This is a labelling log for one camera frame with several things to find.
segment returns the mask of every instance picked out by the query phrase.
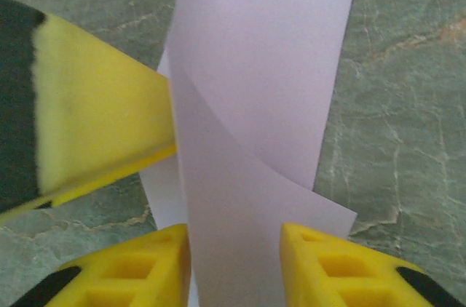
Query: paper sheet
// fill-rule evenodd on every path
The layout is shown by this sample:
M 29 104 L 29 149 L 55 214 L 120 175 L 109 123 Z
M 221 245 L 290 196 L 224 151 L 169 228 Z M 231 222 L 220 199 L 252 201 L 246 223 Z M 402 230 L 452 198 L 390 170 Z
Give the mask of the paper sheet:
M 284 306 L 283 222 L 349 233 L 355 213 L 311 189 L 350 4 L 176 1 L 159 70 L 181 179 L 175 158 L 141 178 L 159 228 L 188 219 L 201 306 Z

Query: rectangular cutout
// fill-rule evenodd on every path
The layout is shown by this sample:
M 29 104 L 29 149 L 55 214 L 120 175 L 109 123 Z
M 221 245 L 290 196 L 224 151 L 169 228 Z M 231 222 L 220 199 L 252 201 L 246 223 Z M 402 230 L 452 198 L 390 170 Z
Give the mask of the rectangular cutout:
M 313 236 L 310 233 L 303 233 L 302 238 L 305 242 L 322 242 L 323 240 L 318 236 Z
M 111 279 L 145 279 L 157 259 L 154 255 L 125 255 L 116 258 L 102 275 Z
M 320 265 L 330 277 L 375 276 L 360 259 L 351 255 L 320 255 Z
M 92 288 L 87 292 L 86 307 L 129 307 L 136 291 L 122 290 L 118 287 Z
M 404 307 L 388 288 L 348 288 L 340 295 L 347 307 Z

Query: yellow sponge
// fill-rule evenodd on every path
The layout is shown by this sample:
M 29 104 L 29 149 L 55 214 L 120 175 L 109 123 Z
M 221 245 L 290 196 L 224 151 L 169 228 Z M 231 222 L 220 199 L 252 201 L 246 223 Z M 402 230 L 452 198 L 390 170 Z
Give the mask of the yellow sponge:
M 90 191 L 174 152 L 164 76 L 54 15 L 34 43 L 43 194 Z
M 13 306 L 186 307 L 191 261 L 185 225 L 71 261 Z
M 310 228 L 282 227 L 280 259 L 287 307 L 432 307 L 397 272 L 415 265 Z
M 13 0 L 0 0 L 0 50 L 0 222 L 175 153 L 161 74 Z

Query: stone surface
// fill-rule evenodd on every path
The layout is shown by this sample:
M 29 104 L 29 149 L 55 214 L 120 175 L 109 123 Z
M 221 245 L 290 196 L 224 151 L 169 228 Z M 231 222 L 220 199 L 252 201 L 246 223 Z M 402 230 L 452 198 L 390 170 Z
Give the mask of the stone surface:
M 173 0 L 19 0 L 152 68 Z M 315 190 L 352 240 L 466 302 L 466 0 L 354 0 Z M 67 260 L 154 229 L 136 176 L 0 228 L 0 307 Z

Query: yellow plastic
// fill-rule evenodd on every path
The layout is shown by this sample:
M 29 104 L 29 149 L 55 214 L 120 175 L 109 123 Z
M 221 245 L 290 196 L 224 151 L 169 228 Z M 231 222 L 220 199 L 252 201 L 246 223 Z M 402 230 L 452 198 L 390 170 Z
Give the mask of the yellow plastic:
M 395 270 L 415 265 L 286 223 L 280 259 L 287 307 L 432 307 Z
M 47 307 L 186 307 L 186 225 L 155 231 L 65 264 L 82 268 Z

